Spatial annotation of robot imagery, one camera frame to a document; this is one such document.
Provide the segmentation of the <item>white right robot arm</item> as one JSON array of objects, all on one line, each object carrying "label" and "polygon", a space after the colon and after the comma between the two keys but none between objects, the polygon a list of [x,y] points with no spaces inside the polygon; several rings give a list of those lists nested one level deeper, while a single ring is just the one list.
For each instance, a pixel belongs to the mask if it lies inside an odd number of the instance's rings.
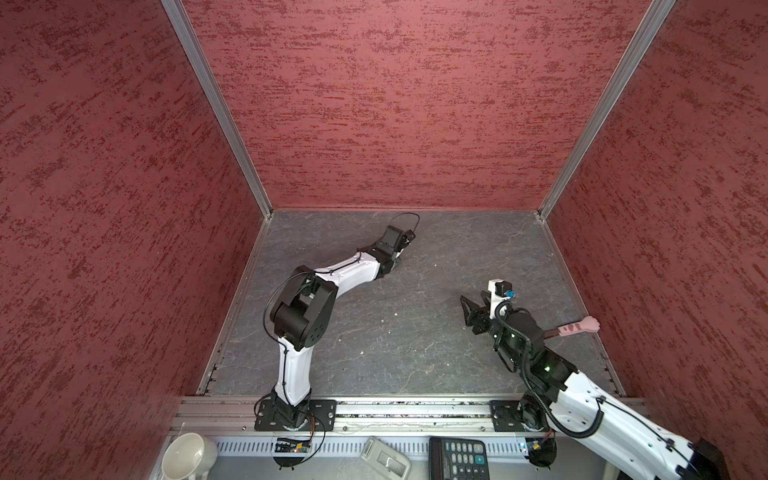
[{"label": "white right robot arm", "polygon": [[653,423],[599,387],[545,344],[531,313],[514,304],[510,283],[492,281],[482,303],[460,297],[464,322],[489,334],[505,367],[518,374],[525,393],[519,422],[532,431],[570,437],[629,479],[727,479],[723,453]]}]

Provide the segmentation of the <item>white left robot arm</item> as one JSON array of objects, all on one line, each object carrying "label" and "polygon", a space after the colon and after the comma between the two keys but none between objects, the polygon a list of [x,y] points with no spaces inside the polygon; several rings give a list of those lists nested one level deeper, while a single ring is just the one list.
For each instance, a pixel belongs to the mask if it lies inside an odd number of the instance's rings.
[{"label": "white left robot arm", "polygon": [[278,345],[278,377],[256,411],[276,426],[299,431],[320,419],[310,405],[310,370],[314,346],[327,331],[336,300],[352,289],[391,273],[400,255],[416,238],[416,229],[386,227],[372,244],[336,264],[297,267],[270,296],[262,321],[273,331],[267,336]]}]

